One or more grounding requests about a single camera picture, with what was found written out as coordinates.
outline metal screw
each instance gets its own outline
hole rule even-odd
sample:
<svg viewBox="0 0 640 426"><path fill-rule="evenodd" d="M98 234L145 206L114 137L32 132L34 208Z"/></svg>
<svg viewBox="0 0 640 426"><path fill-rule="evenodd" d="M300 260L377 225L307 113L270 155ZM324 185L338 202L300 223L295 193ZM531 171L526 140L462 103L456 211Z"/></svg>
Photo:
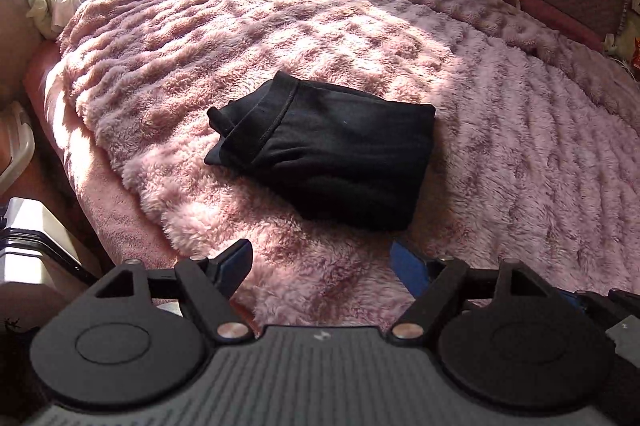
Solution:
<svg viewBox="0 0 640 426"><path fill-rule="evenodd" d="M249 333L249 327L244 323L228 322L220 325L216 332L223 339L239 340Z"/></svg>
<svg viewBox="0 0 640 426"><path fill-rule="evenodd" d="M424 335L424 329L416 323L400 323L391 333L399 340L416 340Z"/></svg>

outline folded clothing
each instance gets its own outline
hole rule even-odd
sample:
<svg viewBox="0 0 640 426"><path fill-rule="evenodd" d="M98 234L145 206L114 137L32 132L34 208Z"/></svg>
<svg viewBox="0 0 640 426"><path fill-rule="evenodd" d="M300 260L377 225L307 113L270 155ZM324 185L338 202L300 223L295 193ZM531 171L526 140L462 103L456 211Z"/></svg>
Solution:
<svg viewBox="0 0 640 426"><path fill-rule="evenodd" d="M433 148L430 104L278 72L207 114L221 137L205 163L256 178L303 218L375 231L411 223Z"/></svg>

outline white logo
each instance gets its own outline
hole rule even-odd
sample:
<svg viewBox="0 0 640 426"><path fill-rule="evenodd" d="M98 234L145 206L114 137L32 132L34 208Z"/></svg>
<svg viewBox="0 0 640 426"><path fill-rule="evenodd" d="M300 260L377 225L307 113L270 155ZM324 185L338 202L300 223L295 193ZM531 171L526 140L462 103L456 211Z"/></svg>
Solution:
<svg viewBox="0 0 640 426"><path fill-rule="evenodd" d="M318 341L324 341L324 340L330 339L331 338L331 334L329 334L329 332L324 332L324 330L320 330L320 333L319 334L314 334L314 337Z"/></svg>

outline pink fluffy blanket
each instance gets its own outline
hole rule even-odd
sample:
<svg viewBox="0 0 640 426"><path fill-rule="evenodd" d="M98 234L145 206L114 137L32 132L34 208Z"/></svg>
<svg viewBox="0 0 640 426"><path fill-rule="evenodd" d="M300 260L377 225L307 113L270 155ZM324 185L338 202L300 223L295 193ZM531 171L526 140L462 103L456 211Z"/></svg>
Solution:
<svg viewBox="0 0 640 426"><path fill-rule="evenodd" d="M404 233L516 257L570 290L640 289L640 93L615 63L500 0L91 0L62 34L68 102L181 255L254 244L257 321L388 325L412 300L386 234L302 220L222 167L209 106L284 70L437 108Z"/></svg>

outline white plastic handle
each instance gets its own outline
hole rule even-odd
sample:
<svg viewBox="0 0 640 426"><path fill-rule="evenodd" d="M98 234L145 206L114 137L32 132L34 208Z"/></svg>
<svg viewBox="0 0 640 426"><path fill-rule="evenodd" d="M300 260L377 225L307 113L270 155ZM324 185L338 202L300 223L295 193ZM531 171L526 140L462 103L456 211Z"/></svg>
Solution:
<svg viewBox="0 0 640 426"><path fill-rule="evenodd" d="M29 126L29 117L19 103L13 102L4 111L2 122L6 124L9 135L11 163L0 175L0 195L9 189L11 184L24 172L33 158L36 147L33 141L33 131Z"/></svg>

